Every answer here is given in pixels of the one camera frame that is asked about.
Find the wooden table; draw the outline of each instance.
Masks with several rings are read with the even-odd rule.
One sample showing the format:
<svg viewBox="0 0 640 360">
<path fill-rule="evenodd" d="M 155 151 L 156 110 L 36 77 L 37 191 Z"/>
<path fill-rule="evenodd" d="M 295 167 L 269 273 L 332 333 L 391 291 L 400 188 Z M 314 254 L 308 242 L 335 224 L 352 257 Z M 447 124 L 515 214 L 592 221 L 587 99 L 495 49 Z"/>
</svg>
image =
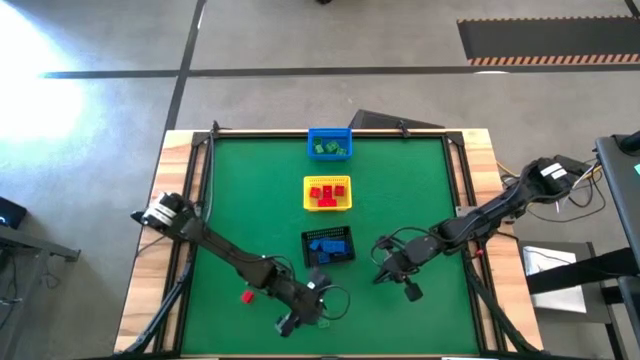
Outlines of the wooden table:
<svg viewBox="0 0 640 360">
<path fill-rule="evenodd" d="M 274 131 L 282 132 L 282 130 L 220 130 L 220 134 L 268 133 Z M 354 133 L 388 133 L 394 131 L 396 130 L 354 130 Z M 467 161 L 478 205 L 486 203 L 501 193 L 503 190 L 502 183 L 498 174 L 489 132 L 486 129 L 411 130 L 411 132 L 415 133 L 441 133 L 448 131 L 460 131 L 464 136 Z M 182 192 L 192 137 L 193 131 L 167 132 L 158 162 L 151 198 L 155 198 L 161 192 Z M 451 147 L 451 149 L 452 155 L 455 155 L 454 152 L 457 150 L 454 147 Z M 203 156 L 198 156 L 192 190 L 193 200 L 195 200 L 195 194 L 197 194 L 200 185 L 202 158 Z M 467 198 L 464 191 L 465 187 L 462 183 L 460 162 L 456 160 L 458 156 L 452 156 L 452 158 L 458 189 L 460 189 L 461 202 L 465 204 Z M 512 233 L 513 231 L 507 225 L 503 225 L 500 230 L 506 233 Z M 154 230 L 145 228 L 142 231 L 139 247 L 149 244 L 158 236 L 159 234 Z M 132 344 L 158 310 L 162 301 L 171 246 L 172 242 L 170 240 L 162 240 L 146 249 L 136 258 L 116 339 L 116 351 L 121 351 Z M 500 306 L 527 341 L 538 348 L 542 348 L 542 341 L 531 305 L 517 244 L 511 238 L 496 235 L 488 242 L 487 253 Z M 177 307 L 177 305 L 174 306 L 174 310 L 172 310 L 168 320 L 167 333 L 165 335 L 165 347 L 167 349 L 172 344 L 169 339 L 173 339 Z M 481 312 L 488 347 L 495 348 L 491 317 L 486 307 L 481 306 Z"/>
</svg>

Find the black clamp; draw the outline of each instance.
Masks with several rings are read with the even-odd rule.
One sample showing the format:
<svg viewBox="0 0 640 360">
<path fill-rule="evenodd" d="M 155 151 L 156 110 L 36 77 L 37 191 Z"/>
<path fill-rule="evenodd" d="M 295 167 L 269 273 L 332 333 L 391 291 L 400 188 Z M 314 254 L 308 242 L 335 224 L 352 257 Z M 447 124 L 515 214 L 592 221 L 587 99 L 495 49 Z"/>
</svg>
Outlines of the black clamp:
<svg viewBox="0 0 640 360">
<path fill-rule="evenodd" d="M 398 124 L 396 125 L 396 129 L 402 130 L 402 137 L 405 138 L 405 139 L 411 136 L 411 133 L 407 129 L 407 125 L 402 120 L 398 120 Z"/>
<path fill-rule="evenodd" d="M 220 125 L 218 124 L 217 120 L 213 120 L 213 125 L 211 126 L 211 130 L 209 131 L 211 133 L 211 136 L 214 139 L 217 139 L 218 137 L 220 137 L 220 134 L 218 133 L 220 131 Z"/>
</svg>

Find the metal stand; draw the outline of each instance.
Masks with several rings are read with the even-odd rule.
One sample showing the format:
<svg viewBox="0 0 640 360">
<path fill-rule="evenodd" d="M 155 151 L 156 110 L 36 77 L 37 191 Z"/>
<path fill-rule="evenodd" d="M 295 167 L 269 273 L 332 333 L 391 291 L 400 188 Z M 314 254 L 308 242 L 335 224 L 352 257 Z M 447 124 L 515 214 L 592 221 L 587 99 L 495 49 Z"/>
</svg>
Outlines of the metal stand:
<svg viewBox="0 0 640 360">
<path fill-rule="evenodd" d="M 0 226 L 0 244 L 7 244 L 14 247 L 29 247 L 46 251 L 49 255 L 58 255 L 67 261 L 77 261 L 80 250 L 71 250 L 66 246 L 54 244 L 49 241 L 38 239 L 22 231 Z"/>
<path fill-rule="evenodd" d="M 54 244 L 4 226 L 0 226 L 0 244 L 7 248 L 26 249 L 35 252 L 35 255 L 33 255 L 35 264 L 32 266 L 29 280 L 24 288 L 25 290 L 16 294 L 16 297 L 22 299 L 22 301 L 11 305 L 14 306 L 14 308 L 10 310 L 13 314 L 13 319 L 11 319 L 14 324 L 13 331 L 5 337 L 6 345 L 4 349 L 0 349 L 0 359 L 9 360 L 12 359 L 15 354 L 18 340 L 24 329 L 22 315 L 32 303 L 34 290 L 38 286 L 40 278 L 46 269 L 49 256 L 57 255 L 63 257 L 66 261 L 75 262 L 78 260 L 80 250 L 71 250 L 65 246 Z"/>
</svg>

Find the white paper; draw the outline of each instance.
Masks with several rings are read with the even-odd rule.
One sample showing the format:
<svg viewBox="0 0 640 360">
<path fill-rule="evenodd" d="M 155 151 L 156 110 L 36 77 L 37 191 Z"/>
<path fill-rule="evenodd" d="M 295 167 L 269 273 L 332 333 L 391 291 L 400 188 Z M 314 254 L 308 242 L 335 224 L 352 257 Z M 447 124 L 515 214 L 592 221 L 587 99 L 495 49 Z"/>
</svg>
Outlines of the white paper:
<svg viewBox="0 0 640 360">
<path fill-rule="evenodd" d="M 524 254 L 525 272 L 527 275 L 532 275 L 540 271 L 576 262 L 576 255 L 570 252 L 549 250 L 534 246 L 525 246 L 522 250 Z M 584 296 L 582 294 L 582 286 L 531 295 L 531 301 L 533 302 L 533 306 L 538 308 L 571 311 L 583 314 L 587 312 L 587 307 L 584 303 Z"/>
</svg>

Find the black basket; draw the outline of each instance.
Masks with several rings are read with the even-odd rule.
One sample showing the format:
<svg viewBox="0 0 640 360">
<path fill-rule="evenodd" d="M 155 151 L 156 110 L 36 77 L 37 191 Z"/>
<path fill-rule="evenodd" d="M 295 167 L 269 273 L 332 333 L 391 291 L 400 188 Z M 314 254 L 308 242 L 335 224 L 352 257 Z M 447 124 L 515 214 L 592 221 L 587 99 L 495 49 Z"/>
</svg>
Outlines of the black basket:
<svg viewBox="0 0 640 360">
<path fill-rule="evenodd" d="M 319 261 L 318 256 L 321 251 L 313 251 L 310 246 L 314 240 L 329 239 L 342 240 L 345 243 L 347 252 L 344 254 L 326 254 L 329 259 L 327 262 Z M 335 264 L 345 261 L 351 261 L 356 258 L 356 249 L 353 247 L 353 239 L 351 238 L 351 228 L 348 226 L 340 226 L 330 229 L 312 230 L 302 233 L 302 253 L 304 255 L 304 265 L 308 268 Z"/>
</svg>

